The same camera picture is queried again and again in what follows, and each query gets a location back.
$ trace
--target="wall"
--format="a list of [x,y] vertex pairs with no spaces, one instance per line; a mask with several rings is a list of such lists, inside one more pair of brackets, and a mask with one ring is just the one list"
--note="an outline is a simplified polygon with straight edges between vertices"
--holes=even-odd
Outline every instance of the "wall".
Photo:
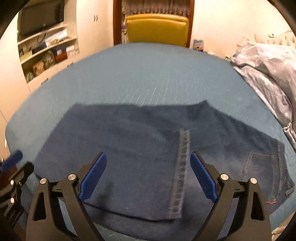
[[113,0],[77,0],[76,13],[79,58],[113,46]]
[[5,127],[7,125],[7,122],[0,112],[0,159],[1,158],[7,158],[9,156],[9,150],[8,147],[5,147]]
[[17,15],[0,39],[0,110],[4,118],[9,121],[14,112],[31,94],[17,48]]
[[195,0],[190,47],[193,39],[204,40],[204,50],[219,57],[235,54],[243,37],[274,34],[290,27],[267,0]]

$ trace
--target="blue bed sheet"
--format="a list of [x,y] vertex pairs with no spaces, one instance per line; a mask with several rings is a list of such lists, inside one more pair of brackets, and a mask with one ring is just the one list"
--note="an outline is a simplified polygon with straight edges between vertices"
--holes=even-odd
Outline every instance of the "blue bed sheet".
[[[282,127],[229,62],[171,45],[117,45],[66,68],[23,103],[6,127],[6,138],[11,152],[23,151],[22,165],[35,159],[51,131],[75,103],[143,106],[203,100],[284,143],[288,170],[296,181],[296,154]],[[36,185],[38,180],[31,175],[27,182],[31,192]],[[294,193],[270,215],[272,228],[295,209]],[[108,236],[117,236],[98,228]]]

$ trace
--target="curtain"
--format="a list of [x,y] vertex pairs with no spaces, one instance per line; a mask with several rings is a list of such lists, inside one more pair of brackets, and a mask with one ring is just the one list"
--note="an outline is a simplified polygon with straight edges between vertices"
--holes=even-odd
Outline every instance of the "curtain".
[[126,15],[168,13],[189,17],[190,0],[123,0]]

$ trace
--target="television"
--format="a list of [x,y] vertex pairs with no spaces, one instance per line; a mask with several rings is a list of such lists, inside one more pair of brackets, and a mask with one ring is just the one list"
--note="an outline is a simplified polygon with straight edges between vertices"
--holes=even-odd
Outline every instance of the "television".
[[65,0],[50,0],[23,8],[20,34],[28,37],[64,21]]

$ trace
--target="metal bolt head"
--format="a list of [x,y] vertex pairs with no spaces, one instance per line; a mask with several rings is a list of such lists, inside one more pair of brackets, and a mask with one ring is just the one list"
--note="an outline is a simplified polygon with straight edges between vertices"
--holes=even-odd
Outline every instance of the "metal bolt head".
[[228,180],[229,176],[227,174],[221,174],[221,179]]
[[256,184],[256,183],[257,183],[256,178],[251,178],[250,181],[251,181],[251,183],[253,183],[253,184]]
[[75,175],[75,174],[70,174],[70,175],[68,176],[68,179],[69,179],[70,181],[74,180],[75,178],[76,178],[76,175]]
[[44,183],[46,183],[47,182],[47,179],[46,178],[42,178],[41,180],[40,180],[40,183],[41,184],[44,184]]

